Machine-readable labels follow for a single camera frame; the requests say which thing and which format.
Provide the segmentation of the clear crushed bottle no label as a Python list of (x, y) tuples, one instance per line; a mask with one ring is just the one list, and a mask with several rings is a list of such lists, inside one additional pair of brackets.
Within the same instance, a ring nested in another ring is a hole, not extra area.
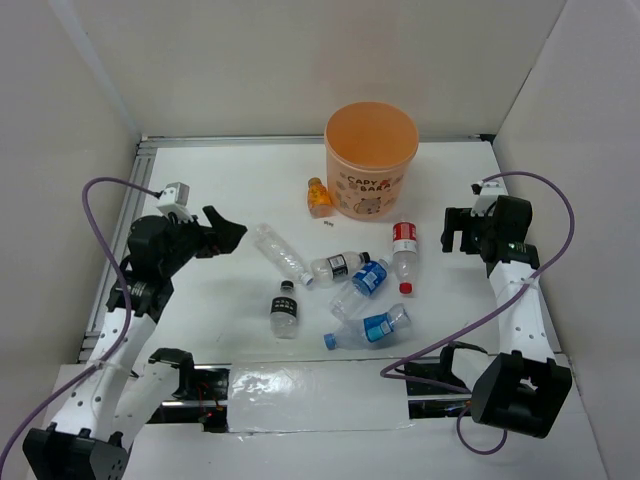
[(288, 280), (309, 287), (314, 277), (302, 257), (268, 224), (259, 224), (254, 245)]

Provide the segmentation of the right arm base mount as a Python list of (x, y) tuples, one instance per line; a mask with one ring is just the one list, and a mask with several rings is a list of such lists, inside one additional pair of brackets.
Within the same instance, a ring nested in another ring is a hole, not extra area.
[[(407, 363), (396, 367), (394, 373), (465, 387), (464, 382), (446, 372), (436, 358)], [(405, 387), (410, 420), (453, 418), (471, 400), (470, 393), (460, 393), (431, 384), (406, 381)]]

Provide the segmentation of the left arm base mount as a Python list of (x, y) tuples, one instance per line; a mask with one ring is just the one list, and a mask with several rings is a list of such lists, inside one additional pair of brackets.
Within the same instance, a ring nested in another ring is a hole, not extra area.
[(195, 425), (203, 432), (226, 433), (230, 369), (230, 365), (196, 365), (187, 393), (164, 400), (147, 423)]

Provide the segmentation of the blue label bottle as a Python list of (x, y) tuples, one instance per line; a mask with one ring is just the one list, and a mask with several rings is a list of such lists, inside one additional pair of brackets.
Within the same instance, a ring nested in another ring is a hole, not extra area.
[(390, 256), (360, 267), (330, 302), (330, 313), (340, 321), (354, 318), (373, 299), (389, 275)]
[(375, 350), (395, 343), (397, 332), (410, 326), (411, 318), (406, 306), (399, 303), (381, 314), (347, 320), (333, 332), (325, 334), (323, 341), (330, 351)]

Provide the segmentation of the black label bottle lying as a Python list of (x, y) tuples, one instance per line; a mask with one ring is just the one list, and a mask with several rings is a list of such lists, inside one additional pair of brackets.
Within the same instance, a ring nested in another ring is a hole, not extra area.
[(351, 278), (362, 266), (371, 260), (368, 252), (343, 252), (311, 262), (313, 284), (330, 287)]

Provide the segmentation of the black label bottle short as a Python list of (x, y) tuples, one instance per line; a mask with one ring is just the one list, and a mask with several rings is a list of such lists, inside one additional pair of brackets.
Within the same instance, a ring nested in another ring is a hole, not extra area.
[(270, 305), (270, 326), (276, 338), (293, 339), (299, 325), (298, 302), (291, 280), (280, 283), (279, 290)]

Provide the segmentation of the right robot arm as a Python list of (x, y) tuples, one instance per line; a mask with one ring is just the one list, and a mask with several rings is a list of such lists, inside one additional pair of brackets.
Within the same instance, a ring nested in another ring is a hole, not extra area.
[(479, 424), (546, 437), (568, 396), (572, 376), (557, 364), (546, 335), (541, 296), (534, 278), (539, 258), (525, 238), (533, 217), (531, 204), (499, 195), (480, 211), (446, 209), (442, 249), (477, 254), (502, 311), (498, 314), (499, 352), (451, 342), (443, 348), (436, 379), (448, 392), (464, 386), (471, 393), (471, 416)]

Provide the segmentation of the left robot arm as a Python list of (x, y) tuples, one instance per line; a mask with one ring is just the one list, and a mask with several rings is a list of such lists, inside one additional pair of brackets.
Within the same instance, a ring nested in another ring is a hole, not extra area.
[(189, 397), (197, 374), (191, 353), (162, 347), (150, 355), (136, 380), (134, 364), (154, 333), (171, 298), (173, 276), (194, 258), (232, 253), (244, 225), (224, 219), (213, 207), (196, 217), (138, 218), (130, 227), (127, 255), (107, 300), (98, 342), (80, 381), (45, 428), (33, 428), (22, 449), (38, 479), (120, 479), (134, 439), (169, 396)]

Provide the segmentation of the small orange juice bottle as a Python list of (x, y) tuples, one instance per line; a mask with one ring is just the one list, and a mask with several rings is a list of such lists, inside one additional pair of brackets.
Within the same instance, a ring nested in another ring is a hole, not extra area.
[(308, 180), (307, 206), (313, 218), (324, 218), (331, 215), (333, 206), (327, 188), (318, 177)]

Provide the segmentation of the red label cola bottle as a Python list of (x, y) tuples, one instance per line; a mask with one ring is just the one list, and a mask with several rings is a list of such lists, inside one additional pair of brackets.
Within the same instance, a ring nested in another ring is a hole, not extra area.
[(418, 275), (418, 242), (414, 223), (400, 220), (393, 225), (392, 250), (399, 292), (411, 295)]

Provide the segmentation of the orange plastic capybara bin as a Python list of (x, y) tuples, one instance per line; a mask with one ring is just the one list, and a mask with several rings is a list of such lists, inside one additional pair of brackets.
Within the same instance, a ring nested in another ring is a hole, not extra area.
[(358, 220), (389, 213), (419, 146), (413, 120), (381, 102), (337, 110), (324, 131), (326, 186), (334, 207)]

